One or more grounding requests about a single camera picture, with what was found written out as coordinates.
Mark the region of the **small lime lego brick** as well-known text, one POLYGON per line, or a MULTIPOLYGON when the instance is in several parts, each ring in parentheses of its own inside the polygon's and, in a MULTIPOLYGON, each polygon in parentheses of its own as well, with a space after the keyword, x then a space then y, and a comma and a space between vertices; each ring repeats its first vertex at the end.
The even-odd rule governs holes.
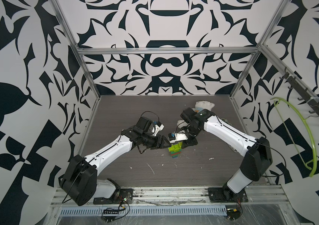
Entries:
POLYGON ((172 144, 170 148, 168 148, 169 152, 172 154, 174 152, 180 152, 182 150, 182 142, 178 142, 177 144, 172 144))

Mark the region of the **dark green lego brick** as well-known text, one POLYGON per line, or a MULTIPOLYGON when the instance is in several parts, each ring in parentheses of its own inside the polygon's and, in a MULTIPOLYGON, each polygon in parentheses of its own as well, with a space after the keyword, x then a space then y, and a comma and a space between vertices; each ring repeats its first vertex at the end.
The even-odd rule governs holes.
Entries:
POLYGON ((171 153, 171 156, 172 157, 176 157, 177 155, 179 155, 181 152, 180 151, 178 151, 178 152, 172 152, 171 153))

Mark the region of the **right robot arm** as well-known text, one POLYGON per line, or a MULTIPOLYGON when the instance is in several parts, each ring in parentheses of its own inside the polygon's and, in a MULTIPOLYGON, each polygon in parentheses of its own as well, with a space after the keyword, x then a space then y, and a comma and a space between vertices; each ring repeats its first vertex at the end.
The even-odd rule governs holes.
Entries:
POLYGON ((259 181, 272 165, 274 149, 266 138, 247 135, 207 109, 195 112, 187 108, 182 112, 181 118, 187 125, 183 126, 179 133, 169 137, 175 137, 176 141, 181 142, 183 149, 197 145, 197 136, 205 131, 226 142, 243 157, 237 172, 222 187, 219 201, 239 200, 241 192, 252 182, 259 181))

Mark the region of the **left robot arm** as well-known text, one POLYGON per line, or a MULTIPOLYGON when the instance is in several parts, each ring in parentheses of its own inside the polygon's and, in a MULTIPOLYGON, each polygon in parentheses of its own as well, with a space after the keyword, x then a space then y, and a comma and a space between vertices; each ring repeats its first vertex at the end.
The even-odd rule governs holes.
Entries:
POLYGON ((74 156, 60 182, 66 196, 76 205, 82 206, 93 196, 113 198, 120 187, 111 179, 97 180, 100 173, 117 158, 140 145, 147 149, 163 149, 170 147, 165 136, 159 134, 164 125, 157 122, 153 128, 141 129, 134 125, 126 130, 102 149, 82 157, 74 156))

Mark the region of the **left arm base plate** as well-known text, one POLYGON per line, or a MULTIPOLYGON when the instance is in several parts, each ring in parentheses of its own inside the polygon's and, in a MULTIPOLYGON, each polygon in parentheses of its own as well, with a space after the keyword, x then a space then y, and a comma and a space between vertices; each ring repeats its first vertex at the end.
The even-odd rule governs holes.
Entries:
POLYGON ((120 202, 132 203, 133 200, 132 188, 122 188, 114 192, 114 194, 109 198, 94 198, 93 204, 102 205, 102 204, 119 204, 120 202))

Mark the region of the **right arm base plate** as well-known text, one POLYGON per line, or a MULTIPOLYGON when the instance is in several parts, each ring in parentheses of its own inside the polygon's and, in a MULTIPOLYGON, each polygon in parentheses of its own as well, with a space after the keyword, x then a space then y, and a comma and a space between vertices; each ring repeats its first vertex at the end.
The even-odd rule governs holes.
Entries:
POLYGON ((226 185, 223 187, 209 187, 208 196, 212 203, 235 203, 235 202, 248 202, 248 197, 245 189, 239 193, 234 193, 226 185))

